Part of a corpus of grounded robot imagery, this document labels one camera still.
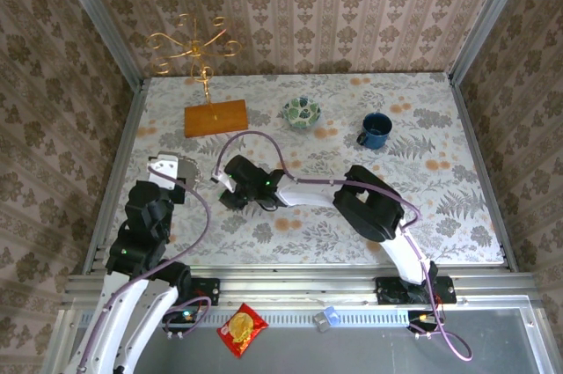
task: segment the ceramic bowl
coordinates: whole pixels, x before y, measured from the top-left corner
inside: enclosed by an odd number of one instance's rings
[[[294,128],[308,128],[320,117],[320,106],[314,99],[297,97],[288,101],[282,109],[283,117]]]

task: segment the blue mug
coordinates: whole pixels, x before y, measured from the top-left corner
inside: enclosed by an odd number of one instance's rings
[[[385,114],[368,114],[363,119],[362,132],[356,141],[364,147],[377,150],[385,145],[392,128],[393,123]]]

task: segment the gold candelabra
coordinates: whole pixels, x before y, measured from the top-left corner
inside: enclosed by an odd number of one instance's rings
[[[228,40],[224,47],[227,49],[225,53],[212,53],[208,51],[208,47],[216,42],[222,35],[227,32],[225,26],[226,19],[223,16],[218,16],[213,19],[213,26],[223,28],[211,40],[203,42],[197,38],[197,19],[188,13],[182,13],[174,19],[176,27],[193,25],[194,32],[192,39],[186,43],[173,39],[170,35],[165,33],[153,33],[147,37],[147,45],[153,50],[159,50],[164,44],[165,40],[179,46],[181,52],[176,55],[158,56],[152,60],[151,65],[153,70],[158,75],[166,75],[172,70],[172,60],[179,57],[192,58],[192,68],[190,69],[190,76],[196,82],[203,83],[203,91],[205,92],[205,99],[211,105],[211,97],[209,95],[209,79],[215,75],[213,68],[205,63],[204,56],[208,57],[232,57],[237,55],[242,50],[242,45],[236,40]]]

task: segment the red snack bag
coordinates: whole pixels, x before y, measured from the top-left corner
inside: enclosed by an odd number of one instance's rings
[[[266,327],[267,322],[260,315],[247,304],[242,304],[223,327],[217,328],[217,332],[227,348],[240,358],[258,333]]]

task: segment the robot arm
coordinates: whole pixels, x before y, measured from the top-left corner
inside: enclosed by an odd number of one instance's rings
[[[235,156],[215,180],[227,187],[220,201],[229,209],[242,209],[252,201],[267,210],[297,205],[336,208],[356,232],[381,244],[397,267],[403,284],[411,291],[418,290],[417,293],[426,294],[421,262],[430,268],[432,277],[436,275],[434,263],[424,256],[410,232],[401,229],[405,211],[397,201],[383,194],[364,187],[342,186],[339,180],[321,184],[315,181],[308,183],[306,178],[301,178],[297,182],[282,170],[267,173],[242,156]],[[400,196],[375,174],[359,165],[353,165],[341,180],[373,185]],[[422,259],[419,259],[413,247],[416,247]]]

